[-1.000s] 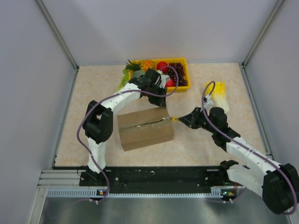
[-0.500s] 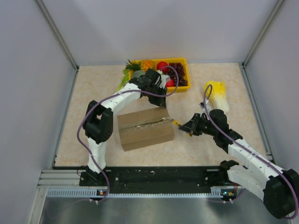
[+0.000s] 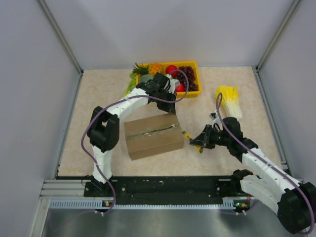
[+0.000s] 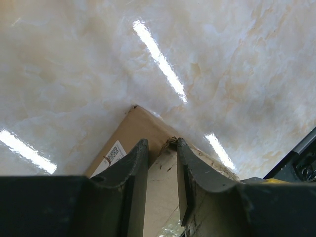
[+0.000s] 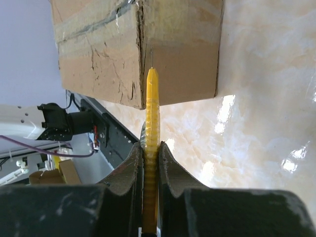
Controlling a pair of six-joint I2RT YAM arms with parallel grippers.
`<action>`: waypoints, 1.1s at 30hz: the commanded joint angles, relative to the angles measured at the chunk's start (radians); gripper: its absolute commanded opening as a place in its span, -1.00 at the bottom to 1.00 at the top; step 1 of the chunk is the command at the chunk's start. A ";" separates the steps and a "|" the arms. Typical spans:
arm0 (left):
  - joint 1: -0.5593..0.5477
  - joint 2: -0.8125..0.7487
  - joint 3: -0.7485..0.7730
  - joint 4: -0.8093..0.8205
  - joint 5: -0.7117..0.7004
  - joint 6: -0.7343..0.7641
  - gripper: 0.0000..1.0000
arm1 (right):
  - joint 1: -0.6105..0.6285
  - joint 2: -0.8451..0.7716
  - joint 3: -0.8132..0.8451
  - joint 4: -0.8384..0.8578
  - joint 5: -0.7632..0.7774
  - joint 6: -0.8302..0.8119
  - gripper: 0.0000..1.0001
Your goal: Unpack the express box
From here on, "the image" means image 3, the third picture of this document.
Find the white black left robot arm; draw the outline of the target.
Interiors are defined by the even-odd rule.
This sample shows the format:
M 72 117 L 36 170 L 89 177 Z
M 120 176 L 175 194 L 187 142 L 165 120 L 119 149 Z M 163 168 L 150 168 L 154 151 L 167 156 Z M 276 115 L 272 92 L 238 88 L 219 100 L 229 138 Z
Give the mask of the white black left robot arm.
M 176 114 L 175 88 L 179 84 L 171 76 L 156 73 L 151 80 L 137 84 L 119 101 L 106 108 L 98 106 L 94 109 L 86 134 L 92 145 L 95 161 L 91 181 L 96 183 L 95 190 L 100 195 L 106 196 L 112 190 L 112 184 L 107 180 L 112 177 L 112 149 L 119 141 L 121 122 L 138 108 L 151 102 L 156 103 L 161 111 Z

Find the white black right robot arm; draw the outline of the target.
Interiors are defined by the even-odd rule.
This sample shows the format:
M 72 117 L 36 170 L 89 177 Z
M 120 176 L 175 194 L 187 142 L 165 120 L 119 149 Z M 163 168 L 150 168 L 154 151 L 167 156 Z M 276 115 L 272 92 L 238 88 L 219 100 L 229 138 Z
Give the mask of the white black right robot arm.
M 312 231 L 316 223 L 316 188 L 293 178 L 269 158 L 258 145 L 244 137 L 236 118 L 207 124 L 199 136 L 190 141 L 192 146 L 214 149 L 224 146 L 229 153 L 249 170 L 236 170 L 231 175 L 230 188 L 235 195 L 247 193 L 267 206 L 278 217 L 283 227 L 292 234 Z

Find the brown cardboard express box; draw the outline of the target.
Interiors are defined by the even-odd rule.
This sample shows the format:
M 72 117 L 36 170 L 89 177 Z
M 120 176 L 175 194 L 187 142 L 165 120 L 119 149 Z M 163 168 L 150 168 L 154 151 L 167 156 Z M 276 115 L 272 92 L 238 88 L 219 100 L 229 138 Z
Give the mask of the brown cardboard express box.
M 131 160 L 147 158 L 184 147 L 184 136 L 176 115 L 163 114 L 124 124 Z

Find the yellow utility knife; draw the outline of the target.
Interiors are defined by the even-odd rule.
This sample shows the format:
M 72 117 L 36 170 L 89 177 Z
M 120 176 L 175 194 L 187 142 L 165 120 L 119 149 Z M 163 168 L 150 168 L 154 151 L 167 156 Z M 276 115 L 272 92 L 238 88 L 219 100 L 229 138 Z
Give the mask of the yellow utility knife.
M 182 134 L 183 134 L 183 135 L 185 136 L 185 138 L 189 141 L 189 143 L 193 141 L 193 138 L 192 138 L 192 137 L 190 136 L 190 134 L 187 133 L 185 130 L 182 131 Z M 203 148 L 202 148 L 202 147 L 199 147 L 199 146 L 196 146 L 196 145 L 194 145 L 194 147 L 195 147 L 195 149 L 197 150 L 197 152 L 198 152 L 199 154 L 201 154 L 201 153 L 203 152 Z

